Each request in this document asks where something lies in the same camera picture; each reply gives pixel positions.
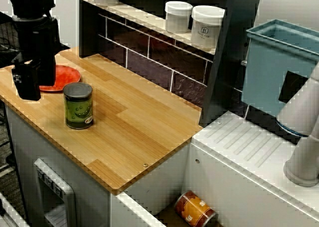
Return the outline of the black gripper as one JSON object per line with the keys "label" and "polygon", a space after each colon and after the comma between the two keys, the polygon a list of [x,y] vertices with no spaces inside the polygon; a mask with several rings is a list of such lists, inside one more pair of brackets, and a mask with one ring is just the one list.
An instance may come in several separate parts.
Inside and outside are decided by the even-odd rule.
{"label": "black gripper", "polygon": [[[18,94],[24,100],[39,100],[40,86],[53,86],[56,79],[55,55],[60,51],[57,19],[50,16],[19,18],[12,24],[18,34],[18,55],[11,61],[12,77]],[[40,66],[24,64],[40,60]]]}

